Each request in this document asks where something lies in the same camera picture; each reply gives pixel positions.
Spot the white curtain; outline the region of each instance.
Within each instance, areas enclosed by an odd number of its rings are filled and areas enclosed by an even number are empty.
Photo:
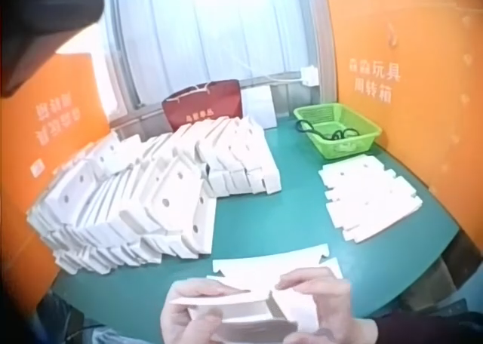
[[[308,66],[300,0],[118,0],[140,102]]]

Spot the black sleeve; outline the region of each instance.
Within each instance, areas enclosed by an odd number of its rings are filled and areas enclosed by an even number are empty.
[[[482,334],[453,318],[397,313],[376,321],[376,344],[473,344],[483,343]]]

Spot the dark object in corner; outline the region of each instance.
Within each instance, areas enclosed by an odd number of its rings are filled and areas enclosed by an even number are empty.
[[[103,9],[104,0],[2,0],[2,96],[12,96]]]

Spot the green tabletop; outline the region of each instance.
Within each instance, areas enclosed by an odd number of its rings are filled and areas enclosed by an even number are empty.
[[[327,243],[352,282],[353,311],[365,316],[395,299],[441,255],[458,226],[428,189],[394,158],[370,152],[416,189],[423,206],[386,231],[360,244],[343,240],[325,208],[318,170],[325,163],[293,121],[266,132],[281,173],[282,191],[218,200],[213,253],[199,260],[166,256],[161,265],[123,267],[109,275],[59,274],[54,292],[118,332],[161,342],[159,313],[171,283],[212,274],[212,259],[283,253]]]

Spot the orange partition board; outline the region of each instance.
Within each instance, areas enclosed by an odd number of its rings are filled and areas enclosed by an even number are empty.
[[[26,211],[78,150],[109,133],[87,54],[55,55],[9,99],[2,99],[2,270],[25,310],[57,274]]]
[[[483,0],[328,1],[339,101],[382,127],[378,143],[437,192],[483,249],[474,192],[483,181],[483,134],[475,131]]]

